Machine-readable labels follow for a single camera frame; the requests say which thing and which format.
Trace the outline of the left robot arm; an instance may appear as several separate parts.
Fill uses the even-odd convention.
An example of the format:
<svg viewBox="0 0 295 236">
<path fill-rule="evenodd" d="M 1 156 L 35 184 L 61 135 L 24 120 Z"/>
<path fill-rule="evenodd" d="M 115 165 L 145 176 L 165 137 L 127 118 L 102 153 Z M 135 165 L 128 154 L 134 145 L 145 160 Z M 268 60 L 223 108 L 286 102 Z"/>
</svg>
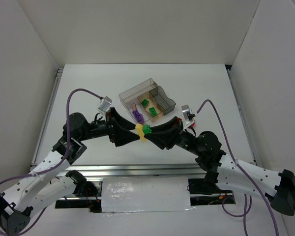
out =
<svg viewBox="0 0 295 236">
<path fill-rule="evenodd" d="M 70 114 L 62 137 L 48 155 L 27 175 L 18 177 L 15 185 L 0 193 L 0 234 L 23 234 L 31 218 L 59 198 L 71 194 L 96 197 L 98 189 L 77 170 L 67 172 L 55 182 L 52 180 L 86 151 L 83 141 L 108 136 L 120 147 L 140 139 L 133 133 L 135 127 L 113 107 L 106 112 L 105 119 L 96 118 L 92 122 L 81 113 Z"/>
</svg>

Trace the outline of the yellow curved lego brick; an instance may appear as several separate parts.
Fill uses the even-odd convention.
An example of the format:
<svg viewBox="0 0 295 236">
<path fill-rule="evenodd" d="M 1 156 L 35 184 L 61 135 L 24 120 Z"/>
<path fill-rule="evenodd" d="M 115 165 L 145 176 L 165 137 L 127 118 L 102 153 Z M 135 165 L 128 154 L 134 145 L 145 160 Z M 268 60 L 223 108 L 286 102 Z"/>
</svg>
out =
<svg viewBox="0 0 295 236">
<path fill-rule="evenodd" d="M 139 135 L 140 140 L 144 143 L 146 141 L 146 138 L 145 138 L 145 134 L 143 132 L 143 125 L 140 123 L 137 123 L 135 125 L 135 130 L 136 130 L 137 134 Z"/>
</svg>

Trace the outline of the small green lego brick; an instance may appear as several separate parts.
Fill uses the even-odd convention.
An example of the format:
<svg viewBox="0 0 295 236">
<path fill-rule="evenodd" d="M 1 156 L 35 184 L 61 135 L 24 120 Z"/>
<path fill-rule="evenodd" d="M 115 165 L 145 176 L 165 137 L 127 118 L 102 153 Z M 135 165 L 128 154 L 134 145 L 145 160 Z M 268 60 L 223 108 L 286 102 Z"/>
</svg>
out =
<svg viewBox="0 0 295 236">
<path fill-rule="evenodd" d="M 150 134 L 152 133 L 152 129 L 148 124 L 143 125 L 142 131 L 144 134 Z"/>
</svg>

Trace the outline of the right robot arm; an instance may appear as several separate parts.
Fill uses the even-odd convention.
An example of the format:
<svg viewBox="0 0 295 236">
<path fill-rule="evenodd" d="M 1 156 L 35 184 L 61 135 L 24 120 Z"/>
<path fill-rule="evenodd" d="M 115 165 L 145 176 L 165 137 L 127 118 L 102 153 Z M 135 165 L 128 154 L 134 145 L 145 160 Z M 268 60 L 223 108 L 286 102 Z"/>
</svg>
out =
<svg viewBox="0 0 295 236">
<path fill-rule="evenodd" d="M 160 149 L 181 147 L 196 155 L 196 163 L 206 172 L 204 183 L 210 189 L 231 190 L 266 199 L 275 211 L 295 214 L 295 175 L 264 169 L 236 159 L 222 150 L 222 144 L 211 131 L 195 136 L 183 129 L 181 119 L 174 117 L 163 125 L 143 129 L 145 138 Z"/>
</svg>

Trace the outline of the green lego plate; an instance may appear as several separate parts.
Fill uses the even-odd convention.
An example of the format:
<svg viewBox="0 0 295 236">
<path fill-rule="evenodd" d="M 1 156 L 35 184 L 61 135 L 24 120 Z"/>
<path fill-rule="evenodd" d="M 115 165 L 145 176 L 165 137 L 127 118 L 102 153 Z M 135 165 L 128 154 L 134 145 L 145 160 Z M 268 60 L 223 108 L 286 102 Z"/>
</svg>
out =
<svg viewBox="0 0 295 236">
<path fill-rule="evenodd" d="M 155 117 L 158 115 L 158 113 L 154 107 L 149 108 L 149 113 L 152 117 Z"/>
</svg>

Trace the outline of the purple lego brick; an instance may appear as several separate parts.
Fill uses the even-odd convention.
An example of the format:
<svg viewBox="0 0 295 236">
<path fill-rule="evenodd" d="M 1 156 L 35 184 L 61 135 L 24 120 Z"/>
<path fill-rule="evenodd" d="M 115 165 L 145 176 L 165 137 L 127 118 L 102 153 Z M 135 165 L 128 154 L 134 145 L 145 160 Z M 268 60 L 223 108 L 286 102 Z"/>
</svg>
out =
<svg viewBox="0 0 295 236">
<path fill-rule="evenodd" d="M 136 120 L 137 123 L 143 124 L 145 122 L 144 117 L 141 113 L 138 112 L 138 110 L 136 111 L 132 111 L 132 114 Z"/>
</svg>

